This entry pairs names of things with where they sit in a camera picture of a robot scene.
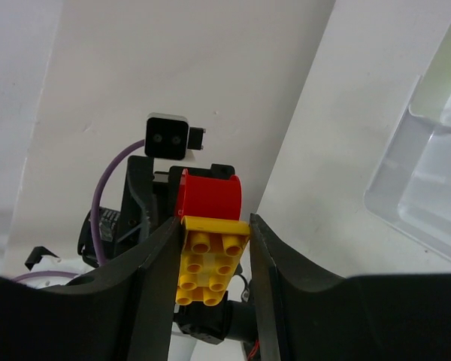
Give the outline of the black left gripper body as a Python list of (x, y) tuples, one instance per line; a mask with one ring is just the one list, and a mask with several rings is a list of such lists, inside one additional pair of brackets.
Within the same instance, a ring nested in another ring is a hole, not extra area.
[(241, 221), (241, 183), (229, 165), (173, 166), (130, 156), (121, 208), (94, 200), (79, 237), (83, 260), (127, 279), (120, 344), (164, 344), (179, 330), (211, 344), (255, 344), (255, 309), (228, 298), (250, 240)]

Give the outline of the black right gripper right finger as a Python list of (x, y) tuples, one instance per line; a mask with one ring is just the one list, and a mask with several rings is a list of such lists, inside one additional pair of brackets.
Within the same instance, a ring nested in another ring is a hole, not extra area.
[(451, 360), (451, 273), (342, 278), (250, 217), (263, 360)]

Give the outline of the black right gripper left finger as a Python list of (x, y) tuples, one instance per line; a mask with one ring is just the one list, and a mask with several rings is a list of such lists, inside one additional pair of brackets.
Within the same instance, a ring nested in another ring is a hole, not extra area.
[(0, 360), (165, 360), (182, 228), (148, 239), (65, 286), (0, 277)]

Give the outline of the red oval brick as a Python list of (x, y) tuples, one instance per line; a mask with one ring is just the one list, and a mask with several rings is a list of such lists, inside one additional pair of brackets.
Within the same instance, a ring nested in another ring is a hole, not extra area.
[(239, 220), (242, 208), (241, 181), (237, 175), (219, 179), (192, 175), (184, 170), (180, 176), (174, 216)]

